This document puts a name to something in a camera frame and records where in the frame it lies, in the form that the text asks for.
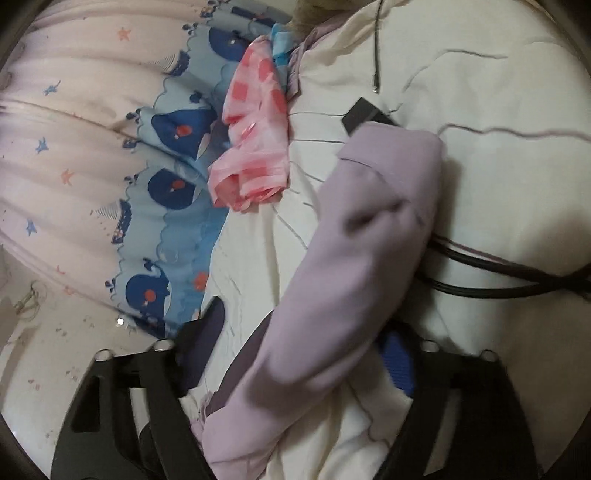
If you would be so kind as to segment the lilac and purple jacket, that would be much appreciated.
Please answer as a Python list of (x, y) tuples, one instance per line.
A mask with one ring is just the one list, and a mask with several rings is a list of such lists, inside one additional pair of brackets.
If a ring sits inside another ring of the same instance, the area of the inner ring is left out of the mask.
[(374, 122), (339, 150), (303, 261), (207, 407), (200, 443), (217, 478), (263, 474), (287, 429), (370, 350), (423, 257), (442, 157), (435, 134)]

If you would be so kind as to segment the pink checkered plastic bag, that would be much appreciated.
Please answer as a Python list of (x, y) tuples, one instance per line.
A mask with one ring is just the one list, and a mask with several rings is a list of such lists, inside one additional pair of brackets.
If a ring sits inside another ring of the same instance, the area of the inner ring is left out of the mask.
[(266, 37), (252, 41), (238, 63), (221, 120), (230, 147), (208, 168), (214, 206), (244, 212), (279, 197), (290, 176), (287, 101)]

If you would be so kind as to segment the whale print pink curtain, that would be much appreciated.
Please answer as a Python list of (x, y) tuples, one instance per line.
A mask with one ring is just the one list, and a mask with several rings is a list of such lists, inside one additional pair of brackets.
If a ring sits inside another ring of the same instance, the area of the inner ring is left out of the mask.
[(1, 91), (1, 241), (70, 294), (164, 338), (197, 316), (226, 212), (208, 167), (260, 1), (54, 1)]

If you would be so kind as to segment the white striped duvet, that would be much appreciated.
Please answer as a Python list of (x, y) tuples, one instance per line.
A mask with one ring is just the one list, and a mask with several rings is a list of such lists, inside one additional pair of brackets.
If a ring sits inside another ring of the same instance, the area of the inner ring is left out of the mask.
[[(589, 477), (590, 300), (462, 298), (425, 280), (528, 285), (431, 251), (433, 234), (459, 252), (557, 276), (590, 265), (590, 73), (566, 20), (553, 1), (384, 1), (308, 41), (290, 103), (290, 185), (276, 203), (229, 214), (213, 250), (206, 293), (226, 317), (199, 386), (199, 443), (214, 394), (307, 253), (318, 192), (352, 137), (342, 117), (363, 97), (394, 126), (443, 143), (431, 235), (379, 334), (403, 324), (450, 353), (495, 352), (532, 435), (537, 479)], [(281, 436), (256, 479), (377, 475), (412, 404), (378, 336)]]

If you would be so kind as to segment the olive khaki garment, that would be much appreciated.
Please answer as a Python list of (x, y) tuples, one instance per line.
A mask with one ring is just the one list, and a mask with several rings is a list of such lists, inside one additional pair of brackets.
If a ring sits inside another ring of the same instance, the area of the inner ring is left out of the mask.
[(366, 4), (356, 0), (297, 0), (290, 30), (300, 38), (332, 17), (355, 12)]

